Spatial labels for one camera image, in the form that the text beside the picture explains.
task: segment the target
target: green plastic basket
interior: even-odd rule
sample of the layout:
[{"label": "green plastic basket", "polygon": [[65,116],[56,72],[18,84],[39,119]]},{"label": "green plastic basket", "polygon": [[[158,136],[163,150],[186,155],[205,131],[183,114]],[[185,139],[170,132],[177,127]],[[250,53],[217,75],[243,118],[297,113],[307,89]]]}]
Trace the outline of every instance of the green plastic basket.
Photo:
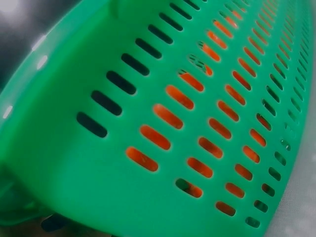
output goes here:
[{"label": "green plastic basket", "polygon": [[83,0],[0,95],[3,169],[36,200],[1,222],[48,209],[117,236],[262,236],[303,133],[310,9]]}]

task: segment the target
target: orange surface seen through holes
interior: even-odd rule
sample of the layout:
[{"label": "orange surface seen through holes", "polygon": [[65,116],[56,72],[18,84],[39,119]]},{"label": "orange surface seen through holes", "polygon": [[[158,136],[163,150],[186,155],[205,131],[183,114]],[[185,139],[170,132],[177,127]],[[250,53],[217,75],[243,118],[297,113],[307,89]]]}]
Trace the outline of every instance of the orange surface seen through holes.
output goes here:
[{"label": "orange surface seen through holes", "polygon": [[208,141],[206,138],[201,137],[198,140],[198,143],[201,147],[210,152],[216,158],[220,159],[223,157],[223,151],[218,146]]},{"label": "orange surface seen through holes", "polygon": [[265,120],[264,117],[262,117],[260,114],[257,114],[257,120],[269,131],[271,131],[271,125],[268,123],[268,121]]},{"label": "orange surface seen through holes", "polygon": [[213,175],[213,171],[207,165],[193,157],[188,159],[188,165],[206,178],[210,178]]},{"label": "orange surface seen through holes", "polygon": [[222,201],[216,203],[216,208],[229,216],[234,216],[236,213],[236,210],[234,208],[232,208],[231,206],[227,205]]},{"label": "orange surface seen through holes", "polygon": [[282,53],[287,57],[287,59],[290,59],[290,56],[289,56],[288,53],[284,50],[284,48],[282,48],[281,45],[279,45],[278,47],[281,49]]},{"label": "orange surface seen through holes", "polygon": [[236,71],[233,71],[233,76],[240,82],[247,90],[251,90],[250,84]]},{"label": "orange surface seen through holes", "polygon": [[252,136],[253,139],[255,139],[261,146],[265,147],[266,146],[266,140],[255,130],[252,129],[250,131],[250,135]]},{"label": "orange surface seen through holes", "polygon": [[244,177],[246,180],[252,180],[252,173],[243,167],[241,164],[235,166],[235,170],[238,174]]},{"label": "orange surface seen through holes", "polygon": [[250,67],[245,60],[243,60],[242,58],[238,59],[239,63],[243,66],[243,68],[245,68],[254,78],[257,76],[257,74],[255,73],[255,71],[252,69],[252,67]]},{"label": "orange surface seen through holes", "polygon": [[239,116],[238,114],[232,110],[231,107],[229,107],[225,102],[223,101],[219,101],[218,102],[218,107],[224,112],[226,113],[232,120],[234,121],[238,121],[239,120]]},{"label": "orange surface seen through holes", "polygon": [[214,21],[214,25],[221,30],[225,35],[227,35],[229,38],[233,37],[233,34],[225,27],[222,25],[222,23],[220,23],[219,21]]},{"label": "orange surface seen through holes", "polygon": [[264,44],[268,44],[268,42],[265,40],[265,38],[263,38],[262,35],[259,34],[254,28],[252,29],[252,31]]},{"label": "orange surface seen through holes", "polygon": [[176,181],[176,186],[195,198],[199,198],[203,194],[203,191],[199,187],[185,181],[184,179],[178,179]]},{"label": "orange surface seen through holes", "polygon": [[249,37],[248,40],[261,54],[264,54],[262,47],[260,47],[251,37]]},{"label": "orange surface seen through holes", "polygon": [[260,161],[259,155],[256,152],[254,152],[250,147],[244,146],[242,151],[245,153],[246,156],[248,156],[255,163],[259,163]]},{"label": "orange surface seen through holes", "polygon": [[242,17],[241,17],[241,15],[240,15],[238,12],[233,11],[233,15],[234,15],[235,17],[237,17],[239,20],[242,20]]},{"label": "orange surface seen through holes", "polygon": [[238,198],[243,198],[245,196],[245,192],[241,188],[237,187],[235,184],[232,183],[226,184],[226,190]]},{"label": "orange surface seen through holes", "polygon": [[209,120],[209,125],[215,130],[217,131],[219,134],[221,134],[223,137],[225,137],[226,139],[231,139],[232,134],[231,132],[229,132],[229,130],[227,128],[225,128],[219,121],[217,121],[214,118],[211,118]]},{"label": "orange surface seen through holes", "polygon": [[203,44],[202,50],[215,61],[218,62],[221,60],[219,55],[213,49],[211,49],[207,44]]},{"label": "orange surface seen through holes", "polygon": [[207,35],[215,42],[217,43],[220,47],[222,47],[223,49],[227,48],[227,45],[217,36],[215,35],[213,32],[208,31]]},{"label": "orange surface seen through holes", "polygon": [[204,90],[204,86],[198,80],[196,80],[191,74],[183,73],[180,75],[180,77],[197,91],[201,92]]},{"label": "orange surface seen through holes", "polygon": [[158,164],[155,161],[133,147],[127,148],[126,154],[131,160],[148,169],[149,171],[154,172],[158,169]]},{"label": "orange surface seen through holes", "polygon": [[258,65],[260,65],[260,61],[259,59],[247,48],[247,47],[244,47],[243,48],[246,52],[246,54],[248,54],[248,56]]},{"label": "orange surface seen through holes", "polygon": [[226,17],[226,20],[227,20],[227,22],[228,22],[229,24],[231,24],[232,27],[238,28],[237,24],[235,23],[235,21],[234,21],[232,18]]},{"label": "orange surface seen through holes", "polygon": [[194,107],[194,103],[192,100],[190,100],[185,94],[183,94],[180,90],[175,88],[172,85],[167,86],[166,92],[168,95],[170,95],[173,99],[178,101],[180,104],[182,104],[187,109],[191,110]]},{"label": "orange surface seen through holes", "polygon": [[153,130],[147,125],[143,125],[140,128],[140,132],[150,141],[155,143],[157,146],[161,147],[164,150],[169,150],[171,144],[170,142],[162,136],[160,133]]},{"label": "orange surface seen through holes", "polygon": [[180,129],[183,127],[183,122],[176,117],[172,112],[167,110],[163,105],[156,104],[154,106],[154,112],[158,115],[161,119],[166,121],[171,126]]},{"label": "orange surface seen through holes", "polygon": [[226,91],[235,99],[237,100],[239,103],[241,103],[242,105],[246,104],[245,99],[237,92],[235,91],[235,89],[233,89],[230,85],[226,85]]}]

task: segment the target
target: colander handle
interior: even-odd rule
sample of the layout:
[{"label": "colander handle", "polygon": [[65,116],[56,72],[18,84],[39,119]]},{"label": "colander handle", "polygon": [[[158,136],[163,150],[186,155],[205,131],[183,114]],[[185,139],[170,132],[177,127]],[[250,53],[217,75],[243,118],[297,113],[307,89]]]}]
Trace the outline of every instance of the colander handle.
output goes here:
[{"label": "colander handle", "polygon": [[0,171],[0,225],[12,226],[48,215],[12,177]]}]

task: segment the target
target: oblong slot hole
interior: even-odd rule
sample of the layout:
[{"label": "oblong slot hole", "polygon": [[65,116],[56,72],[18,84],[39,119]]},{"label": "oblong slot hole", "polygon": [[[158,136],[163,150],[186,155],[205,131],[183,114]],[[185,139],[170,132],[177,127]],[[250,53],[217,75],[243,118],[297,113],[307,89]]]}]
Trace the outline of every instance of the oblong slot hole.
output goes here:
[{"label": "oblong slot hole", "polygon": [[171,19],[169,16],[167,16],[164,13],[159,13],[159,17],[164,20],[166,23],[168,23],[170,26],[175,28],[178,31],[183,31],[183,27],[179,25],[177,22],[175,22],[173,19]]},{"label": "oblong slot hole", "polygon": [[288,55],[288,53],[284,50],[284,48],[281,46],[281,45],[279,45],[278,46],[279,48],[280,48],[280,50],[282,51],[282,53],[287,57],[287,59],[289,60],[290,59],[290,56]]},{"label": "oblong slot hole", "polygon": [[262,47],[260,47],[256,41],[254,41],[251,37],[249,37],[248,40],[261,54],[264,54]]},{"label": "oblong slot hole", "polygon": [[285,37],[288,39],[288,41],[290,41],[291,43],[293,43],[293,40],[291,39],[291,37],[287,34],[287,32],[282,31],[283,34],[285,35]]},{"label": "oblong slot hole", "polygon": [[183,74],[180,74],[180,77],[190,86],[192,86],[195,90],[199,92],[202,92],[204,90],[204,86],[191,74],[185,72]]},{"label": "oblong slot hole", "polygon": [[239,116],[238,114],[232,110],[231,107],[229,107],[225,102],[223,101],[219,101],[218,102],[218,107],[225,113],[227,114],[232,120],[234,121],[238,121],[239,120]]},{"label": "oblong slot hole", "polygon": [[262,8],[261,10],[272,22],[274,22],[273,17],[264,8]]},{"label": "oblong slot hole", "polygon": [[178,101],[181,105],[191,110],[194,107],[194,103],[191,99],[189,99],[185,94],[183,94],[179,89],[175,88],[172,85],[167,86],[166,92],[173,99]]},{"label": "oblong slot hole", "polygon": [[255,206],[258,210],[260,210],[260,211],[262,211],[262,212],[264,212],[264,213],[266,213],[266,212],[268,211],[268,206],[267,206],[265,203],[263,203],[263,202],[261,202],[261,201],[259,201],[259,200],[256,200],[256,201],[255,201],[254,206]]},{"label": "oblong slot hole", "polygon": [[187,194],[199,198],[202,196],[203,191],[199,187],[189,183],[188,181],[184,179],[178,179],[176,181],[176,186],[181,189],[182,191],[186,192]]},{"label": "oblong slot hole", "polygon": [[207,165],[193,157],[188,159],[188,165],[206,178],[210,178],[213,175],[213,171]]},{"label": "oblong slot hole", "polygon": [[247,72],[249,72],[250,75],[252,75],[254,78],[257,76],[252,67],[250,67],[242,58],[239,58],[238,61],[242,65],[242,67],[245,68]]},{"label": "oblong slot hole", "polygon": [[91,98],[113,115],[119,116],[122,113],[122,108],[100,91],[95,90],[92,92]]},{"label": "oblong slot hole", "polygon": [[162,32],[160,29],[158,29],[156,26],[149,25],[148,26],[148,30],[151,33],[153,33],[155,36],[157,36],[159,39],[161,39],[162,41],[166,42],[167,44],[172,44],[173,43],[173,39],[170,38],[168,35],[166,35],[166,33]]},{"label": "oblong slot hole", "polygon": [[243,50],[256,64],[261,64],[259,59],[247,47],[244,47]]},{"label": "oblong slot hole", "polygon": [[209,125],[226,139],[231,139],[231,132],[214,118],[209,120]]},{"label": "oblong slot hole", "polygon": [[198,140],[198,143],[201,147],[203,147],[205,150],[210,152],[216,158],[220,159],[223,157],[223,151],[218,146],[216,146],[215,144],[207,140],[206,138],[201,137]]},{"label": "oblong slot hole", "polygon": [[233,71],[233,76],[236,80],[239,81],[247,90],[251,90],[250,84],[236,71]]},{"label": "oblong slot hole", "polygon": [[271,95],[272,98],[274,98],[275,101],[280,103],[280,98],[269,86],[267,86],[267,92]]},{"label": "oblong slot hole", "polygon": [[278,60],[283,64],[283,66],[288,69],[287,63],[284,61],[284,59],[277,53],[276,57],[278,58]]},{"label": "oblong slot hole", "polygon": [[238,12],[232,11],[232,13],[238,20],[242,20],[242,16]]},{"label": "oblong slot hole", "polygon": [[302,39],[302,42],[303,42],[303,45],[304,45],[307,49],[309,49],[309,47],[308,47],[308,45],[307,45],[307,43],[305,42],[304,39]]},{"label": "oblong slot hole", "polygon": [[252,138],[258,142],[261,146],[265,147],[267,142],[266,140],[263,138],[263,136],[261,136],[255,129],[252,129],[250,131],[250,135],[252,136]]},{"label": "oblong slot hole", "polygon": [[279,152],[275,152],[275,158],[278,162],[280,162],[280,164],[286,166],[286,159]]},{"label": "oblong slot hole", "polygon": [[156,59],[160,59],[162,57],[162,54],[155,49],[154,47],[152,47],[150,44],[148,44],[147,42],[145,42],[142,39],[136,39],[136,44],[142,48],[144,51],[146,51],[147,53],[149,53],[151,56],[153,56]]},{"label": "oblong slot hole", "polygon": [[226,49],[227,45],[225,44],[222,39],[220,39],[217,35],[215,35],[212,31],[208,31],[207,35],[215,42],[217,43],[221,48]]},{"label": "oblong slot hole", "polygon": [[222,23],[220,23],[219,21],[214,21],[214,25],[220,30],[222,31],[225,35],[227,35],[229,38],[233,37],[233,34],[225,27],[222,25]]},{"label": "oblong slot hole", "polygon": [[222,201],[216,203],[216,208],[229,216],[234,216],[236,213],[236,210],[234,208],[232,208],[231,206],[227,205]]},{"label": "oblong slot hole", "polygon": [[259,155],[252,150],[250,147],[248,146],[244,146],[242,148],[242,151],[245,153],[246,156],[248,156],[252,161],[254,161],[255,163],[259,163],[260,161],[260,157]]},{"label": "oblong slot hole", "polygon": [[259,34],[259,32],[257,32],[254,28],[252,28],[252,31],[265,45],[268,44],[268,42],[262,37],[261,34]]},{"label": "oblong slot hole", "polygon": [[296,87],[293,87],[293,90],[295,92],[295,94],[297,94],[297,96],[300,98],[301,101],[304,101],[303,96],[301,95],[301,93],[298,91],[298,89],[296,89]]},{"label": "oblong slot hole", "polygon": [[253,217],[247,217],[245,220],[246,224],[253,227],[253,228],[259,228],[260,221],[254,219]]},{"label": "oblong slot hole", "polygon": [[265,2],[263,2],[263,6],[272,14],[272,16],[276,15],[276,13]]},{"label": "oblong slot hole", "polygon": [[181,129],[183,127],[183,122],[172,112],[166,109],[163,105],[154,105],[154,112],[158,117],[160,117],[162,120],[164,120],[174,128]]},{"label": "oblong slot hole", "polygon": [[170,149],[171,143],[164,136],[153,130],[151,127],[143,125],[140,128],[140,132],[144,137],[146,137],[148,140],[152,141],[154,144],[161,147],[162,149]]},{"label": "oblong slot hole", "polygon": [[283,73],[283,71],[281,70],[281,68],[280,68],[277,64],[275,64],[275,63],[273,63],[273,66],[274,66],[274,68],[277,70],[277,72],[278,72],[284,79],[286,79],[285,74]]},{"label": "oblong slot hole", "polygon": [[272,29],[272,25],[264,18],[263,15],[259,14],[260,19],[270,28]]},{"label": "oblong slot hole", "polygon": [[244,8],[240,5],[240,3],[239,3],[239,2],[237,2],[237,1],[233,0],[233,3],[234,3],[237,7],[239,7],[239,8],[240,8],[240,10],[242,10],[243,12],[246,12],[246,9],[244,9]]},{"label": "oblong slot hole", "polygon": [[307,68],[304,66],[304,64],[302,63],[301,59],[299,59],[298,62],[301,64],[301,66],[305,70],[305,72],[307,72]]},{"label": "oblong slot hole", "polygon": [[124,63],[138,71],[141,75],[149,75],[149,69],[144,64],[135,59],[133,56],[124,53],[121,58]]},{"label": "oblong slot hole", "polygon": [[291,47],[288,45],[288,43],[283,38],[281,38],[281,41],[285,45],[285,47],[287,47],[288,50],[292,51]]},{"label": "oblong slot hole", "polygon": [[107,130],[102,125],[97,123],[85,113],[79,112],[77,114],[77,121],[81,126],[98,137],[104,138],[108,134]]},{"label": "oblong slot hole", "polygon": [[235,22],[232,18],[230,18],[229,16],[226,16],[226,17],[224,17],[224,18],[226,19],[226,21],[227,21],[232,27],[234,27],[235,29],[238,28],[238,25],[236,24],[236,22]]},{"label": "oblong slot hole", "polygon": [[262,100],[262,104],[273,116],[277,115],[274,108],[266,100]]},{"label": "oblong slot hole", "polygon": [[238,198],[243,198],[245,196],[245,192],[240,187],[237,187],[235,184],[227,183],[225,188],[228,192]]},{"label": "oblong slot hole", "polygon": [[301,75],[301,77],[306,81],[305,75],[302,73],[301,69],[297,68],[298,73]]},{"label": "oblong slot hole", "polygon": [[277,172],[275,169],[272,167],[269,168],[269,174],[274,177],[277,181],[281,180],[281,175],[279,172]]},{"label": "oblong slot hole", "polygon": [[112,82],[121,90],[125,91],[127,94],[133,95],[136,93],[136,87],[121,77],[118,73],[108,71],[106,77],[110,82]]},{"label": "oblong slot hole", "polygon": [[275,77],[273,74],[270,74],[270,78],[271,78],[271,80],[274,82],[274,84],[277,85],[277,87],[278,87],[280,90],[283,90],[282,84],[276,79],[276,77]]},{"label": "oblong slot hole", "polygon": [[170,7],[175,10],[176,12],[178,12],[180,15],[182,15],[184,18],[191,20],[192,16],[190,16],[187,12],[185,12],[184,10],[182,10],[180,7],[178,7],[177,5],[170,3]]},{"label": "oblong slot hole", "polygon": [[259,22],[256,21],[257,26],[259,26],[259,28],[267,35],[270,36],[270,33],[267,31],[267,29]]},{"label": "oblong slot hole", "polygon": [[233,89],[230,85],[226,85],[225,89],[240,104],[242,105],[246,104],[245,99],[237,91],[235,91],[235,89]]},{"label": "oblong slot hole", "polygon": [[301,87],[301,89],[302,89],[303,91],[305,91],[305,87],[304,87],[304,85],[302,84],[302,82],[301,82],[297,77],[295,77],[295,80],[296,80],[296,82],[298,83],[298,85]]},{"label": "oblong slot hole", "polygon": [[207,44],[203,42],[201,42],[201,44],[203,52],[205,52],[209,57],[211,57],[217,62],[221,60],[220,56],[212,48],[210,48]]},{"label": "oblong slot hole", "polygon": [[294,105],[294,107],[297,109],[298,112],[301,112],[301,107],[299,106],[299,104],[293,99],[291,98],[291,102]]},{"label": "oblong slot hole", "polygon": [[287,151],[291,151],[291,145],[288,141],[286,141],[285,139],[281,139],[280,143]]},{"label": "oblong slot hole", "polygon": [[292,36],[294,36],[293,32],[291,31],[291,29],[290,29],[286,24],[284,24],[284,27],[287,29],[287,31],[288,31]]},{"label": "oblong slot hole", "polygon": [[271,131],[270,123],[261,115],[257,114],[257,120],[268,130]]},{"label": "oblong slot hole", "polygon": [[199,60],[197,57],[195,57],[193,54],[189,55],[189,61],[207,76],[211,76],[213,74],[212,69],[201,60]]},{"label": "oblong slot hole", "polygon": [[151,172],[158,170],[158,164],[154,160],[133,147],[127,148],[126,155],[132,161],[136,162],[137,164],[141,165]]},{"label": "oblong slot hole", "polygon": [[186,2],[188,5],[190,5],[191,7],[193,7],[195,10],[200,10],[200,7],[197,6],[195,3],[191,2],[190,0],[184,0],[184,2]]},{"label": "oblong slot hole", "polygon": [[244,177],[246,180],[252,180],[252,173],[246,169],[245,167],[243,167],[241,164],[237,164],[235,165],[235,171],[241,175],[242,177]]},{"label": "oblong slot hole", "polygon": [[302,58],[304,59],[304,61],[308,64],[308,61],[306,59],[306,57],[304,56],[304,54],[302,52],[300,52],[300,55],[302,56]]},{"label": "oblong slot hole", "polygon": [[275,190],[267,184],[262,185],[262,190],[271,197],[274,197],[274,195],[276,194]]}]

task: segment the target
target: colander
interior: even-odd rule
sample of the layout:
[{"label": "colander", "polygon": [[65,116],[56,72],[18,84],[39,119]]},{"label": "colander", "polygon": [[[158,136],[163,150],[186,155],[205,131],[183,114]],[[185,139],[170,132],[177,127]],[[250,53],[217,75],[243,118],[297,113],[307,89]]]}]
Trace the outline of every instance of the colander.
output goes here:
[{"label": "colander", "polygon": [[262,236],[312,51],[308,0],[82,0],[0,95],[2,166],[34,200],[2,222],[52,211],[117,236]]}]

